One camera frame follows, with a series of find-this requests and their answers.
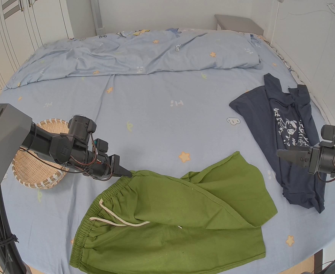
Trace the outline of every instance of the drawstring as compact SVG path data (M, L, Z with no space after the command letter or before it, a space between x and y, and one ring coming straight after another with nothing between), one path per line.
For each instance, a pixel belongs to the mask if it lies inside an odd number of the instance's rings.
M101 221L101 222L105 222L105 223L108 223L108 224L111 224L111 225L115 225L115 226L142 226L142 225L145 225L147 223L150 223L149 221L145 221L145 222L142 222L142 223L138 223L138 224L133 224L133 223L129 223L125 220L123 220L122 218L120 218L117 214L115 214L113 211L111 211L110 209L108 209L107 207L105 207L103 205L103 199L100 199L99 201L99 205L101 208L103 208L109 215L111 216L114 216L115 218L117 218L119 221L121 221L122 223L124 224L118 224L118 223L114 223L110 220L107 220L107 219L102 219L102 218L98 218L98 217L90 217L89 219L90 220L98 220L98 221Z

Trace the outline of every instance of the green pants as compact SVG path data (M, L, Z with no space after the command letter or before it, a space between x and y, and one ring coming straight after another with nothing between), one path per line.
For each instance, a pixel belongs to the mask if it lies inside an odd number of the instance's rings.
M277 210L260 171L239 152L181 179L132 173L91 204L71 266L92 274L218 273L265 257L260 226Z

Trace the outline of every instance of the woven basket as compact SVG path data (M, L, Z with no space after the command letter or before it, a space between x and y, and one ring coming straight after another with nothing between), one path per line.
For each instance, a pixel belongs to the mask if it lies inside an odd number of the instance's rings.
M48 119L39 122L37 126L51 133L68 133L67 122L61 119ZM63 166L47 162L55 167ZM17 180L26 187L35 189L49 189L56 185L66 174L66 172L50 167L27 152L18 151L12 162L12 170Z

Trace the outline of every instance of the nightstand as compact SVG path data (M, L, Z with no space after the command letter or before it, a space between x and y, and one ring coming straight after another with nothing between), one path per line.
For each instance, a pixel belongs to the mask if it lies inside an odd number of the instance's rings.
M217 30L234 30L263 35L264 30L249 18L216 14Z

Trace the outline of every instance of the headboard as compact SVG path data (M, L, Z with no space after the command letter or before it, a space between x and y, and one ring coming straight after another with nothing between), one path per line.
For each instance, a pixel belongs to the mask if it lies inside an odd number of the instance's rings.
M335 0L273 0L264 36L335 125Z

